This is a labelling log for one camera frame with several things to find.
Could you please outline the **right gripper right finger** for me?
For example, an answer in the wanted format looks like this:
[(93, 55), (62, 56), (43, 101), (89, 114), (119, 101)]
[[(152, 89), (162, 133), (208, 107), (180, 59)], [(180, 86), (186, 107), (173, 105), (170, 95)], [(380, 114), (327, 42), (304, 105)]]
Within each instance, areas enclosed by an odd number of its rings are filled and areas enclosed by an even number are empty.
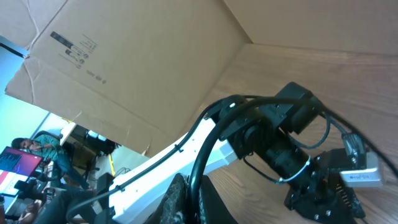
[(238, 224), (207, 175), (203, 176), (199, 190), (198, 221), (201, 224)]

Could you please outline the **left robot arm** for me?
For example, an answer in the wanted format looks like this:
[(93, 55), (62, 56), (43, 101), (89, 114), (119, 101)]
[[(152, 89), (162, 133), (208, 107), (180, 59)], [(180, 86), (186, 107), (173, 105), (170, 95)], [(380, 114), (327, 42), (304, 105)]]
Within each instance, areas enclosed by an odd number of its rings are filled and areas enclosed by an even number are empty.
[(294, 139), (316, 117), (327, 126), (341, 120), (308, 89), (288, 83), (276, 96), (232, 95), (214, 102), (176, 143), (119, 177), (102, 175), (94, 200), (67, 212), (90, 214), (88, 223), (233, 223), (208, 174), (235, 160), (258, 155), (287, 184), (284, 204), (318, 223), (354, 223), (365, 216), (354, 193), (379, 185), (378, 160), (365, 139), (341, 131), (343, 147), (308, 154)]

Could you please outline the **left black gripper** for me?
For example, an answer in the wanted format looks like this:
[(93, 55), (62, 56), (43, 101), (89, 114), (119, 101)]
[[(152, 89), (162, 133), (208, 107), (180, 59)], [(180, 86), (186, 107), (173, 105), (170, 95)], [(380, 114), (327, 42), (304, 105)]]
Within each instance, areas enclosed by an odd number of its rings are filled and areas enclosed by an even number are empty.
[(289, 182), (284, 205), (315, 222), (353, 222), (366, 216), (354, 190), (340, 176), (348, 159), (343, 148), (312, 159), (310, 165)]

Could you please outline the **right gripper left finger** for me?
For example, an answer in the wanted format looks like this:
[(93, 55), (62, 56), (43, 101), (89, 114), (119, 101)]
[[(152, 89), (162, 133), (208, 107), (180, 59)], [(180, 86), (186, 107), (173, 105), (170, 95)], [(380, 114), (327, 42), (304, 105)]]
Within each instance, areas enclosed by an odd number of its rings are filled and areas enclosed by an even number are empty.
[(186, 218), (187, 178), (176, 174), (161, 203), (152, 214), (155, 224), (183, 224)]

